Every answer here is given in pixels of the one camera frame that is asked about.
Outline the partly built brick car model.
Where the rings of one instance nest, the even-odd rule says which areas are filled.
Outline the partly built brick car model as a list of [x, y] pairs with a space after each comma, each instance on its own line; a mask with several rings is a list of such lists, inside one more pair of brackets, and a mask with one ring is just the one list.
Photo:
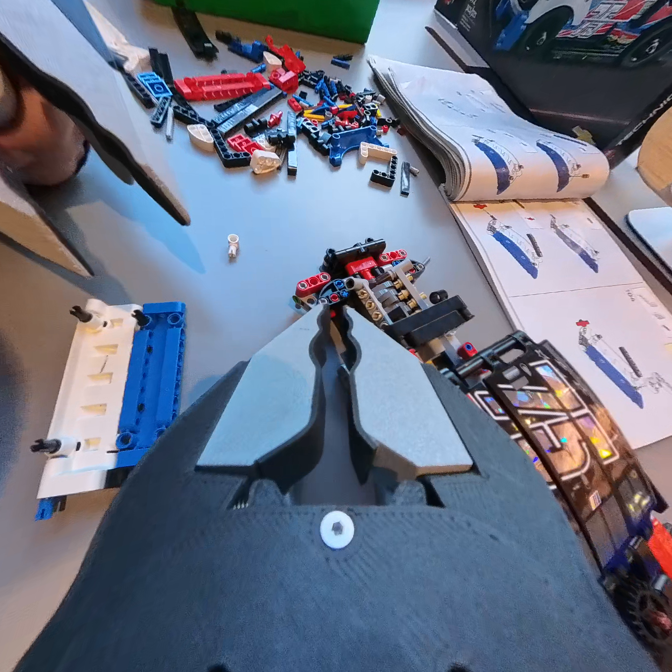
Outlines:
[[459, 296], [429, 296], [415, 281], [429, 259], [367, 238], [327, 249], [298, 281], [297, 310], [353, 308], [458, 386], [532, 460], [565, 512], [605, 592], [661, 667], [671, 667], [671, 534], [652, 513], [667, 503], [623, 432], [549, 341], [518, 331], [482, 353], [459, 344], [473, 318]]

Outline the blue and white brick panel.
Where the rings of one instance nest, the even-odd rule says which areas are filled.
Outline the blue and white brick panel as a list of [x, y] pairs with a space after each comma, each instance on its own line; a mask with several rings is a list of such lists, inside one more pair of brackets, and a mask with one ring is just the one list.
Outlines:
[[69, 356], [45, 438], [35, 520], [67, 498], [117, 489], [180, 411], [186, 350], [182, 302], [74, 306]]

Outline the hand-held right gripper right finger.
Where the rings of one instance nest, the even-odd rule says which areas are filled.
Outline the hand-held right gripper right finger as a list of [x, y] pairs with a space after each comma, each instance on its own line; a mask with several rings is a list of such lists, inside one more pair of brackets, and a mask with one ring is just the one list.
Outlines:
[[435, 369], [356, 311], [344, 308], [339, 374], [348, 391], [351, 462], [360, 483], [373, 470], [393, 481], [466, 473], [474, 466], [428, 373]]

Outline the pile of loose bricks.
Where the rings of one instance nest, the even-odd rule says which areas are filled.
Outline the pile of loose bricks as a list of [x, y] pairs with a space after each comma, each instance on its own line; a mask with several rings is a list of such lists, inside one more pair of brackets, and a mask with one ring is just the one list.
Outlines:
[[152, 112], [150, 123], [164, 131], [166, 141], [173, 140], [179, 122], [190, 143], [216, 155], [225, 169], [250, 168], [254, 175], [266, 175], [285, 166], [295, 177], [302, 134], [334, 168], [351, 152], [361, 165], [385, 163], [385, 169], [372, 172], [370, 182], [388, 189], [394, 185], [397, 150], [382, 138], [403, 129], [398, 118], [383, 114], [386, 99], [376, 90], [357, 91], [324, 70], [309, 70], [298, 50], [276, 44], [270, 35], [246, 43], [222, 30], [215, 32], [216, 41], [253, 68], [175, 79], [167, 53], [130, 45], [93, 7], [90, 12], [113, 64]]

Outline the white flat pad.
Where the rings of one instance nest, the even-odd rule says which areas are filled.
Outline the white flat pad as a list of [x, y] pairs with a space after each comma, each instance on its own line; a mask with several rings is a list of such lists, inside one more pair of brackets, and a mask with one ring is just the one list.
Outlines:
[[671, 294], [671, 208], [633, 210], [625, 221], [636, 258]]

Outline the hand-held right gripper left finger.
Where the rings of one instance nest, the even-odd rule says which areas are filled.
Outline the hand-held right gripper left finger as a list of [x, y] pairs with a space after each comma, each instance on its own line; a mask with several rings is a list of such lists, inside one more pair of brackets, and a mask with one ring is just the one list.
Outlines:
[[313, 308], [250, 358], [196, 468], [272, 481], [286, 494], [323, 453], [331, 311]]

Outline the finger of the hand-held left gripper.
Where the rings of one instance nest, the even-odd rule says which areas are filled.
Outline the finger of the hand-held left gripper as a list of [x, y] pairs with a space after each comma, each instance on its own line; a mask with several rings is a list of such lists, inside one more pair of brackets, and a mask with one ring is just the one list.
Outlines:
[[136, 183], [180, 225], [190, 216], [164, 141], [105, 51], [86, 7], [52, 1], [1, 2], [1, 57], [67, 114], [124, 183]]
[[11, 172], [1, 173], [1, 233], [26, 250], [70, 272], [84, 278], [94, 276], [86, 260]]

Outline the black toy car box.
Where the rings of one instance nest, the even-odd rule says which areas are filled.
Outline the black toy car box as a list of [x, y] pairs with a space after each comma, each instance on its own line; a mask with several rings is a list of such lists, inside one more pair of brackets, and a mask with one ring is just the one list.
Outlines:
[[437, 1], [537, 122], [628, 155], [671, 108], [670, 1]]

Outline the open building instruction booklet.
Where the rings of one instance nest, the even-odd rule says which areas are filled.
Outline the open building instruction booklet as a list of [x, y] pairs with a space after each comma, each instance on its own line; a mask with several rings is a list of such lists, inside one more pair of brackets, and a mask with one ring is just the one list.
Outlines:
[[442, 196], [512, 325], [549, 340], [633, 448], [671, 436], [671, 313], [585, 202], [596, 147], [516, 115], [482, 77], [367, 62], [441, 163]]

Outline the green plastic bin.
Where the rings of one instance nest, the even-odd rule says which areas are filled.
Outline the green plastic bin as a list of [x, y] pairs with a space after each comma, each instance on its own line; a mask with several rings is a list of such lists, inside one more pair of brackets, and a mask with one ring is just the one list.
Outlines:
[[365, 44], [379, 1], [156, 1], [207, 15]]

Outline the wooden document stand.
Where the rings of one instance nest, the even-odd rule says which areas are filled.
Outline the wooden document stand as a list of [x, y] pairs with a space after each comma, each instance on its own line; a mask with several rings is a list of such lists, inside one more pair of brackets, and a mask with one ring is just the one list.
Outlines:
[[644, 137], [636, 170], [643, 182], [671, 206], [671, 109], [657, 119]]

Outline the person's left hand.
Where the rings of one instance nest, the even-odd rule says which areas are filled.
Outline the person's left hand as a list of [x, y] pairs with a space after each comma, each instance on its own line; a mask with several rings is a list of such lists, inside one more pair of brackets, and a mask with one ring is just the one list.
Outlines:
[[31, 186], [55, 186], [76, 175], [88, 156], [75, 122], [34, 87], [1, 71], [1, 166]]

